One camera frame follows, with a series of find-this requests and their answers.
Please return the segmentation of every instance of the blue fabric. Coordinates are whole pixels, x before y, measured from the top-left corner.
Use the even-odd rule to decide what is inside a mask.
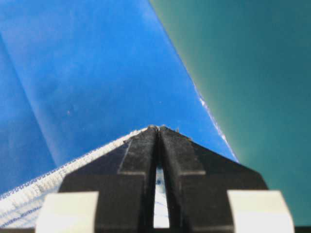
[[[0,194],[149,124],[235,159],[146,0],[1,0],[0,111]]]

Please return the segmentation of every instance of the teal background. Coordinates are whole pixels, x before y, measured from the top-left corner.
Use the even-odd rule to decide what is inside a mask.
[[[239,161],[311,224],[311,1],[151,0]]]

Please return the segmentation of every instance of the white fabric strip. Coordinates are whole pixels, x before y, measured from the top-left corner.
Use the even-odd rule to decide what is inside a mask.
[[[57,192],[59,185],[67,174],[123,145],[124,141],[145,130],[146,128],[132,131],[126,136],[1,195],[0,228],[33,227],[44,197],[49,193]]]
[[[48,194],[36,233],[94,233],[98,192]]]
[[[154,228],[169,228],[169,211],[166,201],[166,189],[162,168],[156,169]]]
[[[235,233],[294,233],[280,191],[228,190]]]

